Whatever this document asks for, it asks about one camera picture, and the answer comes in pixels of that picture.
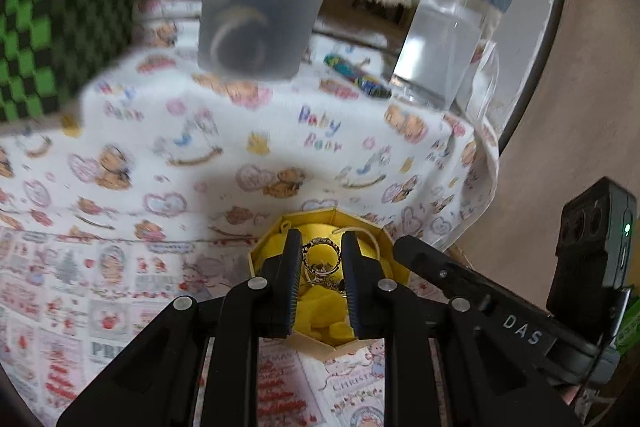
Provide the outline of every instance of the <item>baby print fabric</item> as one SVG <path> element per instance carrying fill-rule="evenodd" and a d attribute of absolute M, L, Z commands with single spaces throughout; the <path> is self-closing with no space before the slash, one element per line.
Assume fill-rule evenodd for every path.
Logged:
<path fill-rule="evenodd" d="M 444 248 L 493 198 L 488 124 L 367 98 L 314 50 L 292 81 L 222 83 L 197 67 L 199 12 L 140 0 L 136 44 L 76 105 L 0 127 L 0 362 L 46 425 L 175 296 L 247 279 L 246 252 L 281 214 L 337 205 Z M 284 350 L 308 382 L 295 420 L 264 404 L 261 425 L 376 425 L 378 352 L 315 368 L 265 349 L 267 380 Z M 347 393 L 352 370 L 372 387 Z"/>

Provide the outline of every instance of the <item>green and black checkered pattern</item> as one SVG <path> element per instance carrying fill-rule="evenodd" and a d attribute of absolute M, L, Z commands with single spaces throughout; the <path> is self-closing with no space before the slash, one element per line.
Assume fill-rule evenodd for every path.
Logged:
<path fill-rule="evenodd" d="M 59 110 L 129 42 L 133 0 L 0 0 L 0 121 Z"/>

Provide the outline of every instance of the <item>jewelry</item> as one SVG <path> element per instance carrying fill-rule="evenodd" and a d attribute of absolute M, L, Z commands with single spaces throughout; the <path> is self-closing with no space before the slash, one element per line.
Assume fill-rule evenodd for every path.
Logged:
<path fill-rule="evenodd" d="M 335 253 L 338 254 L 335 266 L 332 267 L 331 263 L 315 263 L 311 265 L 307 263 L 306 254 L 311 248 L 316 247 L 317 245 L 329 245 L 329 247 L 335 250 Z M 341 291 L 340 288 L 344 286 L 344 283 L 328 278 L 328 276 L 332 273 L 336 273 L 340 269 L 341 259 L 342 254 L 340 254 L 340 248 L 327 237 L 315 237 L 302 247 L 302 262 L 305 264 L 305 278 L 311 285 L 319 284 L 330 290 Z"/>

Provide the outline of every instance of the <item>plastic spray bottle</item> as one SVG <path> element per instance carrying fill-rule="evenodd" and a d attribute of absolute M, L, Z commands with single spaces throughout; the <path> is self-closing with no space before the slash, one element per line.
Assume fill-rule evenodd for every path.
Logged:
<path fill-rule="evenodd" d="M 411 100 L 449 110 L 482 34 L 484 0 L 420 0 L 392 83 Z"/>

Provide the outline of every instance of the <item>metal screw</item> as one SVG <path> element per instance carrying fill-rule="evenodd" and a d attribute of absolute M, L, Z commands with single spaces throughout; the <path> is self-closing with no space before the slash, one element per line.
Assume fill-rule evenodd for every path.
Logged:
<path fill-rule="evenodd" d="M 193 301 L 191 301 L 191 299 L 186 296 L 178 297 L 174 301 L 174 308 L 177 309 L 179 312 L 183 312 L 191 308 L 192 303 Z"/>
<path fill-rule="evenodd" d="M 471 309 L 471 304 L 466 299 L 462 297 L 456 297 L 451 301 L 451 307 L 455 309 L 457 312 L 468 312 Z"/>
<path fill-rule="evenodd" d="M 396 288 L 398 288 L 398 283 L 393 279 L 380 279 L 378 281 L 378 288 L 380 288 L 383 292 L 392 292 Z"/>
<path fill-rule="evenodd" d="M 264 277 L 253 277 L 252 279 L 249 279 L 247 281 L 247 285 L 252 290 L 261 290 L 262 288 L 265 288 L 267 284 L 267 279 L 265 279 Z"/>

